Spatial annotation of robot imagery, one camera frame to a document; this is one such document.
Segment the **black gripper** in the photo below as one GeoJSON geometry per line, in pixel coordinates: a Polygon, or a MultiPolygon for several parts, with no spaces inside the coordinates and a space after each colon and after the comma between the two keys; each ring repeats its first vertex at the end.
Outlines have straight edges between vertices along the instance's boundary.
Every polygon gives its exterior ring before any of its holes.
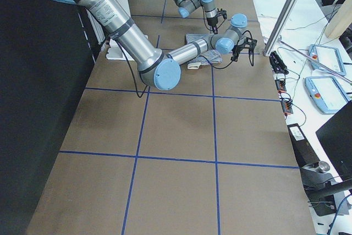
{"type": "Polygon", "coordinates": [[[243,48],[244,48],[243,44],[235,45],[234,48],[232,49],[232,56],[231,56],[230,60],[237,61],[243,48]]]}
{"type": "Polygon", "coordinates": [[[213,33],[218,33],[218,27],[217,27],[218,18],[217,17],[207,18],[207,23],[208,23],[208,25],[210,27],[210,30],[213,33]]]}

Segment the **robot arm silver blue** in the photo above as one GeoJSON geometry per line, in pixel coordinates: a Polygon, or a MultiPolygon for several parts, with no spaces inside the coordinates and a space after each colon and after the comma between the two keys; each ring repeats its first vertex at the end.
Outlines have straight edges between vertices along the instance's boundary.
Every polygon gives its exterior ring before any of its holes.
{"type": "Polygon", "coordinates": [[[93,17],[107,30],[112,40],[117,42],[137,63],[141,81],[159,90],[171,90],[181,77],[180,65],[209,50],[221,54],[231,52],[235,57],[243,48],[248,25],[246,15],[232,16],[230,26],[223,34],[218,33],[217,18],[224,14],[216,9],[215,0],[174,0],[181,17],[186,18],[198,8],[203,8],[212,34],[193,41],[169,53],[155,48],[135,24],[131,16],[117,0],[53,0],[76,4],[89,10],[93,17]]]}
{"type": "Polygon", "coordinates": [[[173,0],[178,7],[178,13],[182,18],[187,18],[191,13],[201,8],[207,21],[207,28],[214,34],[218,34],[218,17],[222,11],[216,8],[215,0],[173,0]]]}

